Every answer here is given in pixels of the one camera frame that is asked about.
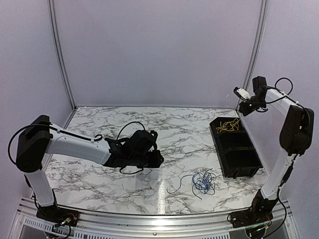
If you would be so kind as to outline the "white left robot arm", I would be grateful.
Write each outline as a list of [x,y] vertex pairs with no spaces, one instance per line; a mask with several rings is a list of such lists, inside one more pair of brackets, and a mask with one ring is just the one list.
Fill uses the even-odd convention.
[[31,124],[17,130],[10,138],[7,153],[10,161],[23,172],[33,190],[39,208],[51,221],[63,217],[42,167],[46,154],[65,155],[85,159],[104,167],[134,166],[160,168],[164,162],[157,145],[158,133],[145,128],[130,137],[107,138],[101,134],[89,137],[77,134],[51,123],[49,116],[40,115]]

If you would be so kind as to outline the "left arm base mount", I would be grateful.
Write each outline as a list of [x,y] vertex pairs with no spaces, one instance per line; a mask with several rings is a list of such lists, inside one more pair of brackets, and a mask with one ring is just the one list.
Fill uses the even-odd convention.
[[79,220],[79,211],[66,208],[42,208],[36,213],[36,217],[52,223],[61,224],[66,219],[71,219],[67,222],[68,225],[75,227]]

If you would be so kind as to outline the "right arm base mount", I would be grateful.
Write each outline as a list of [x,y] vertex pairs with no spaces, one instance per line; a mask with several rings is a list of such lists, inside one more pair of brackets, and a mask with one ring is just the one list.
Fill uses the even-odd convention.
[[254,214],[250,209],[231,212],[227,217],[227,220],[232,224],[233,228],[247,227],[254,224],[268,222],[272,219],[272,213]]

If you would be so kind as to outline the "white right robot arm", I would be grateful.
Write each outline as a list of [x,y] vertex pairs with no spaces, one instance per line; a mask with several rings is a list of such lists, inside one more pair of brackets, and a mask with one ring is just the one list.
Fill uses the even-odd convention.
[[266,214],[272,212],[279,201],[280,189],[293,171],[296,158],[304,155],[309,149],[313,138],[315,113],[312,109],[305,108],[298,101],[291,99],[290,93],[285,93],[277,86],[268,86],[265,77],[253,78],[253,92],[254,95],[251,96],[243,88],[234,88],[234,94],[241,100],[239,113],[242,116],[245,117],[271,105],[285,118],[279,135],[282,152],[269,179],[258,190],[251,208],[246,210],[247,219],[257,223]]

